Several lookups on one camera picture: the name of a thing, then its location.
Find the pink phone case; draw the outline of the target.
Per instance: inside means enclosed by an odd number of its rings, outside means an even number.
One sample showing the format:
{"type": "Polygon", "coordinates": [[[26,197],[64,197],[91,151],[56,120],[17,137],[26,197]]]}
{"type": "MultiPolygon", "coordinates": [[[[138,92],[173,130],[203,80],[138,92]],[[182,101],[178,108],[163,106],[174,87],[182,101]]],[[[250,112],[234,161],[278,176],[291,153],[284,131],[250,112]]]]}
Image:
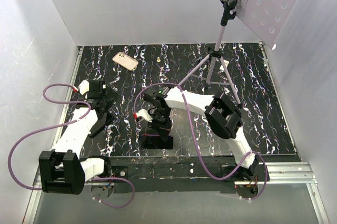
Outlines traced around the pink phone case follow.
{"type": "Polygon", "coordinates": [[[123,52],[118,52],[112,60],[129,71],[135,70],[138,66],[138,61],[136,59],[131,58],[123,52]]]}

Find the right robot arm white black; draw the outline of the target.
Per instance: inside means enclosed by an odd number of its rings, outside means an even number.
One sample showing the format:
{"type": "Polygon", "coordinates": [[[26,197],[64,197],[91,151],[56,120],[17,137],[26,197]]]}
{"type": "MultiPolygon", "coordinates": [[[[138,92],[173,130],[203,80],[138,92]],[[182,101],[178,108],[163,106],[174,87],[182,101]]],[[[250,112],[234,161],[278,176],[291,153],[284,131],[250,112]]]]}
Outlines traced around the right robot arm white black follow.
{"type": "Polygon", "coordinates": [[[171,109],[184,109],[188,113],[206,117],[212,133],[226,141],[236,163],[236,166],[228,169],[227,175],[216,177],[207,169],[204,161],[200,160],[206,174],[211,178],[221,181],[234,177],[248,181],[257,175],[259,161],[244,135],[242,113],[225,93],[201,95],[183,90],[179,85],[169,84],[158,90],[148,86],[138,96],[150,103],[154,111],[135,111],[134,118],[147,121],[148,127],[155,130],[163,141],[167,141],[172,129],[171,109]]]}

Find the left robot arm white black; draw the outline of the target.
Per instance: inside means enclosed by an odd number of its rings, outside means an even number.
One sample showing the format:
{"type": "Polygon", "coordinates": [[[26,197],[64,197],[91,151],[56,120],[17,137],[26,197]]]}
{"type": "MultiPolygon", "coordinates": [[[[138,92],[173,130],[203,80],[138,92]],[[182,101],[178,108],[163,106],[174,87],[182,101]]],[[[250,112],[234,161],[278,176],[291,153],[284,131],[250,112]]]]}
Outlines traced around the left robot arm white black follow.
{"type": "Polygon", "coordinates": [[[83,100],[75,104],[72,123],[52,149],[43,151],[38,159],[46,193],[78,195],[90,179],[106,182],[112,175],[106,158],[80,160],[80,154],[86,139],[97,136],[116,118],[110,108],[119,95],[104,80],[83,80],[76,91],[83,100]]]}

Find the black smartphone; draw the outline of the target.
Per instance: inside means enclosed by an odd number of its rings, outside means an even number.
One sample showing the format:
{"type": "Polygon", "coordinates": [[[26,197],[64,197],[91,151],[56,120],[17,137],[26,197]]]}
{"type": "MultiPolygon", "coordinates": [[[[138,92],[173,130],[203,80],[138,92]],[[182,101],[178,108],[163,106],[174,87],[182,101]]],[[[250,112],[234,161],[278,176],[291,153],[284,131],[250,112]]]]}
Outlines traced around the black smartphone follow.
{"type": "Polygon", "coordinates": [[[143,149],[173,149],[173,136],[168,136],[167,140],[163,140],[160,135],[145,134],[140,137],[141,147],[143,149]]]}

